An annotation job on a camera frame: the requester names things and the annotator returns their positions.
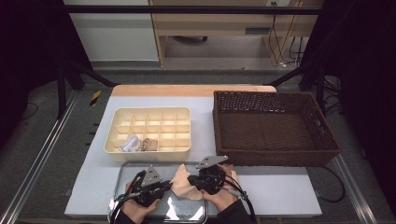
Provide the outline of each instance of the woven basket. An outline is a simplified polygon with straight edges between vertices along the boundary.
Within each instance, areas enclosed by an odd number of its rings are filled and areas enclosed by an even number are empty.
[[[215,91],[213,120],[234,165],[318,167],[341,152],[310,93]]]

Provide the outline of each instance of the white table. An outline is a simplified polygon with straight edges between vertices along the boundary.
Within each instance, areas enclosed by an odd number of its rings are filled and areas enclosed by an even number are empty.
[[[275,91],[263,86],[118,86],[112,92],[68,205],[71,217],[106,216],[121,163],[104,151],[113,115],[121,107],[186,106],[191,110],[191,154],[188,161],[216,155],[213,130],[213,90]],[[259,217],[321,215],[305,168],[237,167],[238,179]],[[217,213],[210,204],[210,217]]]

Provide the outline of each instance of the human hand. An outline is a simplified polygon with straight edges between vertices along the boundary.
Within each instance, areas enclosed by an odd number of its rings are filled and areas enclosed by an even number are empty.
[[[220,164],[218,164],[218,167],[226,174],[225,179],[233,183],[233,180],[229,177],[231,176],[231,170]],[[227,189],[233,189],[233,187],[230,184],[224,182],[223,189],[221,189],[217,194],[210,195],[204,189],[202,189],[201,192],[203,193],[205,200],[212,202],[219,212],[222,212],[237,200],[236,196],[231,194]]]
[[[148,213],[154,211],[157,208],[159,201],[160,199],[157,199],[149,207],[143,207],[137,204],[133,199],[130,199],[122,205],[121,210],[134,223],[140,224],[143,222],[143,219]]]

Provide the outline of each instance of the sleeve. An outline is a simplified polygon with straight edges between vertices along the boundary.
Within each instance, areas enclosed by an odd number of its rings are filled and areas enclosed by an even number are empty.
[[[129,217],[127,217],[125,213],[123,213],[122,210],[120,209],[120,212],[116,218],[116,224],[135,224],[135,223]]]
[[[250,216],[245,210],[244,205],[241,200],[238,200],[224,209],[221,213],[218,214],[218,219],[220,223],[224,224],[256,224],[252,220],[250,220]]]

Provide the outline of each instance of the beige divided tray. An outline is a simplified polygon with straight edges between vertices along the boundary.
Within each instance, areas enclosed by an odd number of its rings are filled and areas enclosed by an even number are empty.
[[[136,134],[158,142],[157,151],[122,152],[120,145]],[[190,155],[191,116],[187,107],[120,108],[108,131],[105,152],[114,160],[185,161]]]

